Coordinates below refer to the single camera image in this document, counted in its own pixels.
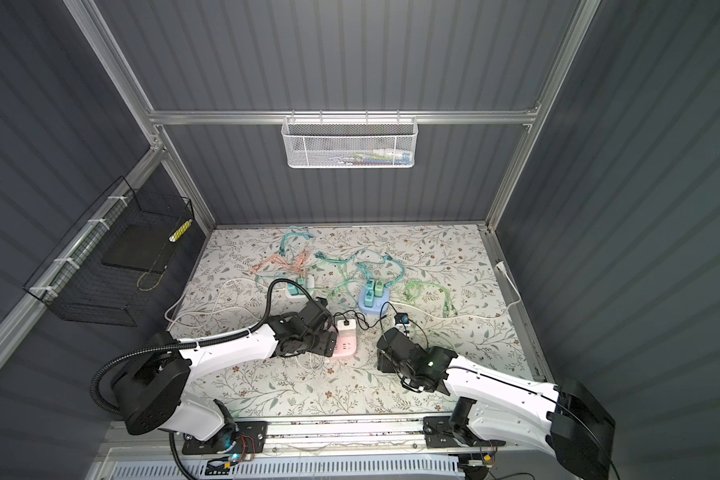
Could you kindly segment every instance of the gray corrugated wall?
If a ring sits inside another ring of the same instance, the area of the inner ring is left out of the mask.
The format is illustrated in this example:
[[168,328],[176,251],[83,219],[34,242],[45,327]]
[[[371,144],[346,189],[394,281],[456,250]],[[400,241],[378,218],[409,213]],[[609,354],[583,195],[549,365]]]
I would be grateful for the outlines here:
[[423,125],[416,165],[290,168],[277,126],[167,128],[219,224],[484,220],[521,125]]
[[[143,189],[176,194],[162,167]],[[134,328],[65,322],[50,312],[40,318],[0,370],[0,478],[85,476],[114,419],[90,399],[90,378],[165,329],[163,312],[181,295],[204,239],[197,226],[182,236],[145,312],[152,321]],[[111,392],[105,396],[112,398]]]
[[106,0],[158,110],[532,108],[575,0]]
[[720,478],[720,0],[601,7],[498,235],[622,478]]
[[[0,321],[22,283],[148,144],[62,2],[0,2]],[[175,193],[162,168],[145,185]],[[202,245],[190,229],[138,328],[43,315],[0,370],[0,478],[86,473],[109,424],[87,384],[165,328]]]
[[0,2],[0,321],[147,148],[61,2]]
[[[98,2],[157,110],[532,108],[575,0]],[[219,224],[482,220],[521,126],[421,126],[416,165],[294,170],[276,127],[168,127]]]

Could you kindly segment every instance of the black wire rack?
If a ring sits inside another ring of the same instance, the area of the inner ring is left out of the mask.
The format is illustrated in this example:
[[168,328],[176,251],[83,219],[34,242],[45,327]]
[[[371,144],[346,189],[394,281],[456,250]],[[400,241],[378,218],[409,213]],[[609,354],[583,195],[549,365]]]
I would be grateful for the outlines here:
[[[182,241],[170,238],[183,226],[196,228],[190,220],[188,198],[128,189],[105,215],[88,220],[89,233],[54,260],[60,265],[47,284],[38,284],[36,271],[24,290],[62,320],[136,326]],[[127,258],[134,252],[137,262]]]

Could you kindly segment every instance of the zip tie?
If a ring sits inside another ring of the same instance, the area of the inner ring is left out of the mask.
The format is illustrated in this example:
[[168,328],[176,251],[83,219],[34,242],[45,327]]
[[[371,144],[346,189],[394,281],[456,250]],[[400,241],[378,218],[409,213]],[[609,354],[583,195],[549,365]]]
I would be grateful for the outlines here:
[[80,269],[80,265],[75,263],[74,259],[71,256],[68,256],[67,258],[57,258],[54,259],[54,262],[67,262],[68,264],[72,265],[75,270]]
[[58,293],[56,293],[56,289],[53,288],[52,286],[32,286],[29,288],[29,290],[32,290],[32,291],[39,290],[41,292],[48,292],[53,298],[57,298],[59,295]]
[[117,196],[113,196],[113,197],[107,197],[107,199],[110,199],[110,200],[111,200],[111,199],[122,200],[122,201],[123,201],[123,205],[128,206],[128,202],[125,201],[125,200],[127,199],[127,197],[117,197]]
[[87,224],[93,224],[93,223],[96,223],[96,222],[104,225],[104,228],[106,228],[107,230],[110,229],[110,226],[106,224],[106,222],[104,221],[103,218],[92,218],[92,219],[88,220],[86,223],[87,223]]

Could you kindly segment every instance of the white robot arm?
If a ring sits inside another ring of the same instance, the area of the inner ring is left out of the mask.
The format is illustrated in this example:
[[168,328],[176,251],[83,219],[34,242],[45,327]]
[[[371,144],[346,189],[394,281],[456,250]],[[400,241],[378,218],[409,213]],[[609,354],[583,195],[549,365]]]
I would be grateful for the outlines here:
[[453,350],[424,350],[395,328],[376,347],[378,369],[396,373],[403,388],[458,398],[448,425],[461,445],[512,442],[557,457],[584,480],[607,480],[615,422],[580,383],[519,379]]
[[[304,352],[332,356],[336,332],[324,299],[300,312],[270,316],[271,292],[261,321],[235,332],[200,339],[154,336],[143,349],[103,366],[90,393],[96,404],[121,415],[132,435],[161,428],[192,435],[210,451],[229,452],[236,424],[224,407],[185,391],[195,379],[249,360],[290,357]],[[555,385],[532,382],[480,366],[453,350],[428,350],[392,328],[377,342],[378,369],[397,374],[413,392],[441,392],[458,398],[448,420],[450,433],[463,446],[501,442],[527,446],[557,457],[584,480],[606,480],[614,437],[613,418],[578,382]],[[116,365],[125,366],[111,380],[117,406],[100,394],[100,381]]]

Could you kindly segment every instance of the floral tablecloth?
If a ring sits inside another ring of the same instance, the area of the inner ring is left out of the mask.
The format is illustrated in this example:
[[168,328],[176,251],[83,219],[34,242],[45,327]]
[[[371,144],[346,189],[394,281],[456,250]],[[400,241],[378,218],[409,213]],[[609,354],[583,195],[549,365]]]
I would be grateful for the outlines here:
[[[202,259],[186,289],[180,313],[212,311],[238,305],[260,316],[264,311],[266,285],[251,281],[251,267],[277,253],[282,228],[216,230],[212,233]],[[309,273],[316,285],[333,287],[342,282],[338,267],[321,262],[314,253],[346,258],[361,249],[389,254],[405,267],[405,277],[392,288],[392,299],[406,302],[405,284],[410,280],[435,283],[447,288],[459,316],[438,320],[413,309],[411,318],[427,332],[431,346],[451,348],[481,365],[530,379],[528,364],[498,289],[488,255],[475,225],[443,226],[367,226],[311,228],[311,239],[297,237],[288,243],[288,256],[307,246],[311,252]],[[361,260],[378,262],[378,256],[365,252]],[[274,267],[260,274],[273,274]],[[355,264],[347,264],[346,274],[362,280]],[[376,278],[390,281],[399,274],[391,263],[375,270]],[[357,297],[360,285],[350,286]],[[344,291],[328,303],[331,312],[347,310],[355,298]],[[438,288],[424,287],[413,304],[436,316],[443,316],[444,294]],[[272,312],[298,310],[299,302],[278,291],[273,296]],[[477,319],[469,314],[491,317]],[[376,316],[369,316],[373,324]],[[248,312],[232,309],[214,315],[187,314],[170,331],[175,337],[197,337],[234,330],[257,321]],[[391,318],[384,319],[384,328]],[[425,340],[415,327],[409,328],[413,341]],[[377,327],[358,329],[358,350],[347,360],[326,360],[302,355],[297,359],[268,359],[245,362],[209,374],[189,386],[205,398],[222,400],[235,417],[324,416],[363,413],[450,411],[456,398],[440,393],[413,393],[400,386],[395,374],[376,370],[375,343],[381,334]]]

